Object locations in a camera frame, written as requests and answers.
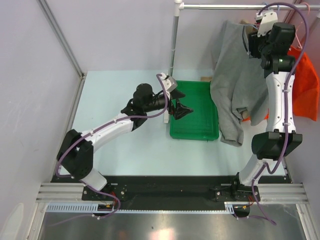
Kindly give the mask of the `grey t shirt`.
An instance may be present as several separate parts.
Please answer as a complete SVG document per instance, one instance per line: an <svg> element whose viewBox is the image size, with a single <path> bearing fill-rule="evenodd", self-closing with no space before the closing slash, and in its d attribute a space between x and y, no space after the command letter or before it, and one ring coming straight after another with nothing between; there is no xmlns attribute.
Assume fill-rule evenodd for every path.
<svg viewBox="0 0 320 240"><path fill-rule="evenodd" d="M260 59L247 55L242 41L243 26L224 22L222 48L213 70L210 95L218 113L221 141L240 147L244 143L242 121L252 126L268 115L269 94Z"/></svg>

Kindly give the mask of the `light blue hanger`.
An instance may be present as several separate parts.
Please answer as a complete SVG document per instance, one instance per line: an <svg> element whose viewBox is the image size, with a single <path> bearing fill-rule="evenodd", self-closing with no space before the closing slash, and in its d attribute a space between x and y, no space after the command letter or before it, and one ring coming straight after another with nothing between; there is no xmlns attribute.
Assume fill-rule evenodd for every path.
<svg viewBox="0 0 320 240"><path fill-rule="evenodd" d="M246 26L246 27L252 27L253 29L255 30L259 30L259 25L256 24L256 23L249 23L249 22L246 22L246 21L241 21L240 24Z"/></svg>

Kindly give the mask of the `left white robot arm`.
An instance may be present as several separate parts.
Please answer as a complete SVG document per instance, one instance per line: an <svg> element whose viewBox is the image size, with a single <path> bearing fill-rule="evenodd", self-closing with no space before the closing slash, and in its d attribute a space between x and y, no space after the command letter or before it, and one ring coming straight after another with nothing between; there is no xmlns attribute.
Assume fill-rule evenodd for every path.
<svg viewBox="0 0 320 240"><path fill-rule="evenodd" d="M107 199L111 188L107 185L107 179L94 168L95 152L111 140L139 128L149 118L149 112L168 112L176 120L191 114L193 109L180 102L186 95L176 87L176 84L170 86L165 83L159 93L154 93L150 84L138 85L115 119L89 131L69 130L56 160L71 177L91 187L98 199Z"/></svg>

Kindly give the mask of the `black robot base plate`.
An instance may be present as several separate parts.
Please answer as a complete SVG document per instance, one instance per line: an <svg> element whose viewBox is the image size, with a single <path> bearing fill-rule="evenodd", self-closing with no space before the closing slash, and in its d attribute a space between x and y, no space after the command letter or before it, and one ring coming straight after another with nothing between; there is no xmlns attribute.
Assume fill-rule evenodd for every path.
<svg viewBox="0 0 320 240"><path fill-rule="evenodd" d="M96 193L84 186L82 201L99 202L100 211L120 200L128 211L213 211L225 202L259 198L258 187L241 186L235 176L110 176Z"/></svg>

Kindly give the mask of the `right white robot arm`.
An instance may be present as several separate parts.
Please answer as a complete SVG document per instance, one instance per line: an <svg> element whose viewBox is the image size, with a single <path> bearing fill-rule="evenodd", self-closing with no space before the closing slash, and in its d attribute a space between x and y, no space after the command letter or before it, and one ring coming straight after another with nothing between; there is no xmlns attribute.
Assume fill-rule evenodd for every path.
<svg viewBox="0 0 320 240"><path fill-rule="evenodd" d="M262 173L274 174L283 158L302 143L303 136L296 132L293 120L292 91L298 63L288 54L295 33L294 25L276 22L267 32L248 36L249 53L261 59L264 70L268 120L265 132L255 135L251 141L250 160L232 181L230 194L237 201L257 194L255 185Z"/></svg>

